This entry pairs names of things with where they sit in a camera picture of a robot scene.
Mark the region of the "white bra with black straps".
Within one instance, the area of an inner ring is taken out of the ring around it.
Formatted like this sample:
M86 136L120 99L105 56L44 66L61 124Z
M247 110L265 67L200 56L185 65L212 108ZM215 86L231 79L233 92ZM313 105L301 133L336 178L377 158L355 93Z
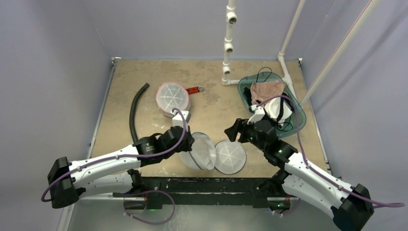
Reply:
M290 122L286 122L286 120L288 118L290 120L294 111L289 99L274 98L264 105L264 110L278 130L285 131L289 127Z

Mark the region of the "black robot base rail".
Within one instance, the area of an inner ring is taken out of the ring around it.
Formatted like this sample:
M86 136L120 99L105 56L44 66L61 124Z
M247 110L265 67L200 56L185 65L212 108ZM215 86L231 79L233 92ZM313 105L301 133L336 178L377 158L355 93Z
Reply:
M113 197L140 198L148 209L176 205L248 205L282 213L290 210L296 197L283 191L283 173L271 178L144 177L128 171L131 188Z

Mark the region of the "pink bra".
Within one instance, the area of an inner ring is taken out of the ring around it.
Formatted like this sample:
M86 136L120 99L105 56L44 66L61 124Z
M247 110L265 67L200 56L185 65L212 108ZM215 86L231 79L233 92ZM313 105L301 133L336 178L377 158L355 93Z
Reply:
M271 97L282 95L285 83L280 81L254 82L250 86L251 103L259 104Z

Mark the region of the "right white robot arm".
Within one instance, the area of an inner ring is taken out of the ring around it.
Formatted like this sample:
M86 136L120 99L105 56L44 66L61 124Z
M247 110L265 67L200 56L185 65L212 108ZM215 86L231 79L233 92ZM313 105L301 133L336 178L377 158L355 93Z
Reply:
M274 195L298 197L323 211L342 231L362 230L373 215L365 186L344 182L305 159L296 148L278 138L270 121L248 123L238 118L224 132L230 141L251 143L279 168L270 183Z

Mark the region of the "blue-trimmed white mesh laundry bag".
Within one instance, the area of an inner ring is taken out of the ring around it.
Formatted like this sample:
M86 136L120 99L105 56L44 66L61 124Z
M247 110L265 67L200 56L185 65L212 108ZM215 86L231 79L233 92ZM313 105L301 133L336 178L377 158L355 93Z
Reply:
M192 150L179 153L181 161L192 170L217 170L224 175L240 172L246 164L247 154L238 142L223 140L214 144L202 132L194 132Z

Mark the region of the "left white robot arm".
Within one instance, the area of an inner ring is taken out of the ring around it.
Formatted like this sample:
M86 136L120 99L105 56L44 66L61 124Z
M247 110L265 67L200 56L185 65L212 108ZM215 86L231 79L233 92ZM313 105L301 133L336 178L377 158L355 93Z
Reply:
M163 134L142 137L134 144L95 158L70 162L67 157L60 157L47 175L49 185L41 200L51 202L52 208L58 209L100 193L128 193L137 197L143 192L141 181L130 175L110 180L109 175L158 164L175 153L191 151L194 142L189 128L175 126Z

